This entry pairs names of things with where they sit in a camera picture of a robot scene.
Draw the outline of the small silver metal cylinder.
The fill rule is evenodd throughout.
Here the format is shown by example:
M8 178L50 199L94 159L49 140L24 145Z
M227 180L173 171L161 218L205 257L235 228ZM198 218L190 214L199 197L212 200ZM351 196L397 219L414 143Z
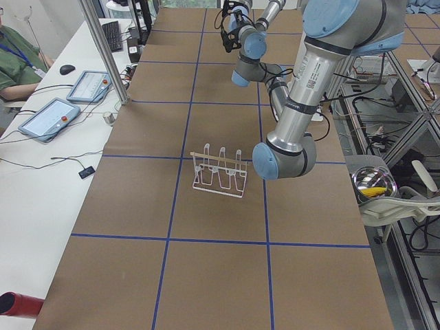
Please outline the small silver metal cylinder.
M114 122L116 121L114 115L112 114L112 112L105 112L102 115L102 118L104 120L104 122L109 125L110 127L112 127L114 125Z

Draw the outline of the small black sensor puck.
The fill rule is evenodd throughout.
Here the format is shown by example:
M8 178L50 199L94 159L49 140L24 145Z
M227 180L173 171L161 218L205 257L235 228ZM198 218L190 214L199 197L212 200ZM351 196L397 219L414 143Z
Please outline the small black sensor puck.
M78 174L81 179L85 179L86 177L95 173L95 169L93 166L86 167L82 169Z

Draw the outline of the black box with white label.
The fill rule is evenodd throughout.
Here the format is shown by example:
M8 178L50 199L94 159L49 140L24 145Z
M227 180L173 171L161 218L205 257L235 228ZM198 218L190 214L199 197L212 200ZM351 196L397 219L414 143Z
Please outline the black box with white label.
M126 40L127 52L131 63L138 63L142 55L142 50L138 44L138 39L129 37Z

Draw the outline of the steel bowl with yellow item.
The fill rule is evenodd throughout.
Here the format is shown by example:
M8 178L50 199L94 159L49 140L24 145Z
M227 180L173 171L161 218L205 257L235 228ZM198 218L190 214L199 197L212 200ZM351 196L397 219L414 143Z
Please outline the steel bowl with yellow item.
M397 196L397 183L383 166L363 166L351 175L351 179L359 204L377 197Z

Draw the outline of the teach pendant far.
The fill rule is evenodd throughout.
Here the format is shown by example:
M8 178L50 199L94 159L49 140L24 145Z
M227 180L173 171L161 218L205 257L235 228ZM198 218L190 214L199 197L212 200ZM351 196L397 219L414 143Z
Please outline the teach pendant far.
M111 86L107 72L84 71L67 94L66 100L73 103L97 103L106 96Z

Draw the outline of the teach pendant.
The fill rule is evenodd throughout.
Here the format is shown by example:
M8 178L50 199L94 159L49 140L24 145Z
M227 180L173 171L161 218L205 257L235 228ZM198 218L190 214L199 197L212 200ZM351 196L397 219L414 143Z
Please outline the teach pendant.
M106 96L111 86L107 72L84 71L67 94L66 100L73 103L97 103Z
M79 113L79 106L60 98L54 98L20 125L18 130L41 142L49 142Z

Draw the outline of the black keyboard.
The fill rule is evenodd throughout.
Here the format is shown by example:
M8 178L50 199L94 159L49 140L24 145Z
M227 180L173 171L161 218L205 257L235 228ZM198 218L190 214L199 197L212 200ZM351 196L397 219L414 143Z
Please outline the black keyboard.
M117 21L102 24L102 31L112 52L123 50L120 25Z

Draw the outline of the teach pendant near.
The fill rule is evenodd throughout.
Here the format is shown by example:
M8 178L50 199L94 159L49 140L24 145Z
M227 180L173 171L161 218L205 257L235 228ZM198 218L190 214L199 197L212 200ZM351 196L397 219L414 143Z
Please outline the teach pendant near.
M20 125L18 130L41 142L49 142L79 113L79 106L60 98L54 98Z

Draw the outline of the black computer mouse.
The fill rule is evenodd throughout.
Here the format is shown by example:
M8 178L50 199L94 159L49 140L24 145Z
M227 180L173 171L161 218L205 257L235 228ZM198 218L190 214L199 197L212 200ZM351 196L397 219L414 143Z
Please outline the black computer mouse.
M73 65L62 65L59 68L59 73L61 76L68 75L69 73L73 72L76 69Z

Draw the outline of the white office chair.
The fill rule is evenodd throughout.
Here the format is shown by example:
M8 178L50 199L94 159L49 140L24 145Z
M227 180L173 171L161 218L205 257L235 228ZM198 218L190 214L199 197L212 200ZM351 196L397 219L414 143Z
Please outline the white office chair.
M347 155L345 160L363 224L383 229L376 242L387 242L393 224L401 219L412 218L421 223L439 215L439 188L419 160L413 160L412 167L426 187L425 194L410 186L398 186L378 156Z

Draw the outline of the person in green shirt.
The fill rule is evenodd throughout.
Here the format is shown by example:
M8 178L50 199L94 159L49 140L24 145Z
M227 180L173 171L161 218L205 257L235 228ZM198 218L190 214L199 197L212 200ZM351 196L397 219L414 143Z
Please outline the person in green shirt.
M1 99L25 101L54 61L16 30L1 24Z

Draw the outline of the red cylinder object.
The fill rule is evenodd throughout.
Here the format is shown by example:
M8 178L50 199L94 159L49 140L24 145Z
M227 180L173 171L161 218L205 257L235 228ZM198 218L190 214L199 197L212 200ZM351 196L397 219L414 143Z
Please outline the red cylinder object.
M36 319L45 300L15 292L1 295L1 315Z

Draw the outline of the aluminium frame post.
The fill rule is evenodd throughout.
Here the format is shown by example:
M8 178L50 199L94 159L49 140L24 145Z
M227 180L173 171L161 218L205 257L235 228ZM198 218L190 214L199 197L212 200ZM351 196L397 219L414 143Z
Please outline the aluminium frame post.
M113 83L119 101L121 105L125 105L128 102L129 97L120 77L120 72L118 71L116 62L114 61L113 54L105 38L105 34L100 24L98 15L96 14L94 5L92 1L88 0L78 0L78 3L89 27L92 39L98 49L101 59L104 62L104 66L107 69L111 82Z

